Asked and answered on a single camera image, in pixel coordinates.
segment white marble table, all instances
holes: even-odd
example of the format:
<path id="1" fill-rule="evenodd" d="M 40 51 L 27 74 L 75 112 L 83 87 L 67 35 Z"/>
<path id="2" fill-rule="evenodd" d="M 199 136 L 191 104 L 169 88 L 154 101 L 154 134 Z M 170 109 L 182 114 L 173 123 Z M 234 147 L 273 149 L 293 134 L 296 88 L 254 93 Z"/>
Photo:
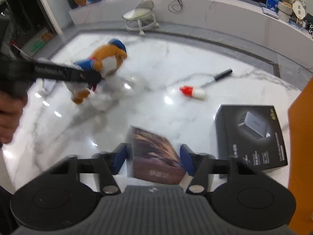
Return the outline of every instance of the white marble table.
<path id="1" fill-rule="evenodd" d="M 185 143 L 195 152 L 217 156 L 214 118 L 221 104 L 274 105 L 290 161 L 287 110 L 300 91 L 248 64 L 181 43 L 97 33 L 77 36 L 52 61 L 86 58 L 113 37 L 126 45 L 129 57 L 82 105 L 72 103 L 63 82 L 47 98 L 39 98 L 39 83 L 30 89 L 14 141 L 3 150 L 16 188 L 66 155 L 88 158 L 112 151 L 125 141 L 132 125 L 166 136 L 176 149 Z M 182 85 L 201 85 L 228 68 L 232 76 L 207 86 L 205 101 L 178 91 Z M 269 175 L 287 186 L 289 166 Z M 149 184 L 127 178 L 124 170 L 115 178 L 121 189 L 130 183 Z M 95 188 L 92 176 L 82 175 L 81 180 Z M 213 188 L 223 182 L 216 176 Z"/>

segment white console counter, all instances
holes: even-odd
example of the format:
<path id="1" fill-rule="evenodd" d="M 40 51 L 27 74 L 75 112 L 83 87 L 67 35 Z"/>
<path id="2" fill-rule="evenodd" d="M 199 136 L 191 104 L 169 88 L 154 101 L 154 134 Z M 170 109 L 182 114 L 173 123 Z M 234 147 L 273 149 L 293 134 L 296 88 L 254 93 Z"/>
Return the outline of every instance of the white console counter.
<path id="1" fill-rule="evenodd" d="M 144 0 L 103 0 L 69 13 L 75 25 L 122 20 Z M 200 27 L 256 43 L 310 69 L 313 40 L 307 32 L 263 14 L 261 7 L 240 0 L 181 0 L 181 13 L 168 10 L 175 0 L 152 0 L 159 22 Z"/>

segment human hand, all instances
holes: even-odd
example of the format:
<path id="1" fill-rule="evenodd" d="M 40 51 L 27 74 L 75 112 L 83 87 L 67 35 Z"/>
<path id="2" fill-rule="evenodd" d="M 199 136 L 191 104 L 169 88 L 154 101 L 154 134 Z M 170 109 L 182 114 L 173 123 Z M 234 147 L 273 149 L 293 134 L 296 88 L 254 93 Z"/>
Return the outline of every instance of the human hand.
<path id="1" fill-rule="evenodd" d="M 13 99 L 8 94 L 0 91 L 0 142 L 8 144 L 13 139 L 13 134 L 19 126 L 23 108 L 27 104 L 27 96 Z"/>

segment chair backrest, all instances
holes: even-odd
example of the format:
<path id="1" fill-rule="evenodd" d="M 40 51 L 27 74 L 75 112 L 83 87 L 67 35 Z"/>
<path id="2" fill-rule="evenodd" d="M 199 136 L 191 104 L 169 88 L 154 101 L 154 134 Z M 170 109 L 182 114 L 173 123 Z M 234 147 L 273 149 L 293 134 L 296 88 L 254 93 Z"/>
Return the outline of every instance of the chair backrest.
<path id="1" fill-rule="evenodd" d="M 136 9 L 144 8 L 144 9 L 152 10 L 153 7 L 154 7 L 153 1 L 148 0 L 148 1 L 143 1 L 143 2 L 141 2 L 141 3 L 136 7 Z"/>

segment charger box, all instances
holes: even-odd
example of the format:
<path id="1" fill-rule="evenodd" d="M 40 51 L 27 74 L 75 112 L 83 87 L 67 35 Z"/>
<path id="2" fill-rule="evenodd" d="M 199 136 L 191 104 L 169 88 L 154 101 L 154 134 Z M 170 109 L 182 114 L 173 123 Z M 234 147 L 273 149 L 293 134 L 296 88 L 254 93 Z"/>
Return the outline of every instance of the charger box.
<path id="1" fill-rule="evenodd" d="M 237 157 L 261 170 L 288 165 L 273 106 L 221 105 L 215 117 L 219 159 Z"/>

